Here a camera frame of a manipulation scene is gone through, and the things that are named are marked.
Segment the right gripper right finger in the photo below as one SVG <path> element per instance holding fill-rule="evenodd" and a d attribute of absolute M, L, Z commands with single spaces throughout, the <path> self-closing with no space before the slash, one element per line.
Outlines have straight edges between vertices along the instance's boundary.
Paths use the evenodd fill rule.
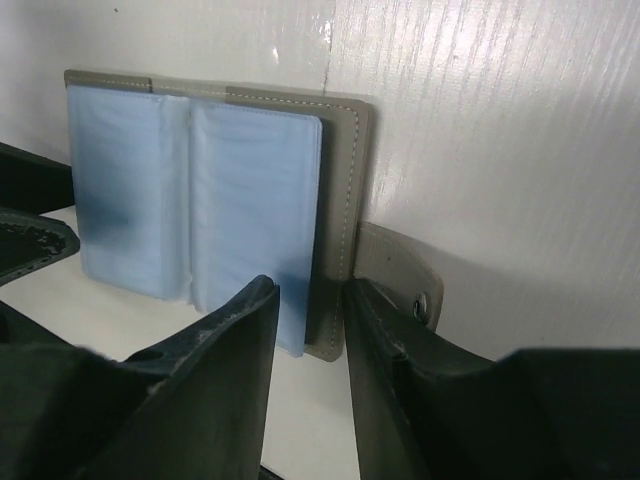
<path fill-rule="evenodd" d="M 635 479 L 639 354 L 475 355 L 398 310 L 371 282 L 343 290 L 364 479 Z"/>

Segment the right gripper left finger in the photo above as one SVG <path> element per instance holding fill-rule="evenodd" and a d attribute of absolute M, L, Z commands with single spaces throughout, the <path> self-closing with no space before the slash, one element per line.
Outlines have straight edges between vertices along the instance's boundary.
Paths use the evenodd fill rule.
<path fill-rule="evenodd" d="M 5 479 L 256 479 L 279 311 L 254 278 L 123 361 L 1 309 Z"/>

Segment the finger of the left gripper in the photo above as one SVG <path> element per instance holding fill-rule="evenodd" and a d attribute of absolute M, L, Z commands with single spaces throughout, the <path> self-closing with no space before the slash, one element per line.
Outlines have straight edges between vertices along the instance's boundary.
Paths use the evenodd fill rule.
<path fill-rule="evenodd" d="M 76 233 L 64 222 L 1 209 L 1 285 L 75 255 Z"/>
<path fill-rule="evenodd" d="M 71 167 L 1 144 L 1 207 L 56 211 L 74 205 Z"/>

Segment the grey leather card holder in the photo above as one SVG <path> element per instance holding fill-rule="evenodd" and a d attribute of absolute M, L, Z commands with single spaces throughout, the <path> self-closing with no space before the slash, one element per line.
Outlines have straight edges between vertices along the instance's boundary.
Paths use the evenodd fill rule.
<path fill-rule="evenodd" d="M 294 357 L 341 355 L 340 291 L 353 277 L 437 326 L 439 276 L 360 215 L 371 104 L 83 70 L 64 81 L 89 278 L 209 313 L 267 275 L 281 289 L 277 344 Z"/>

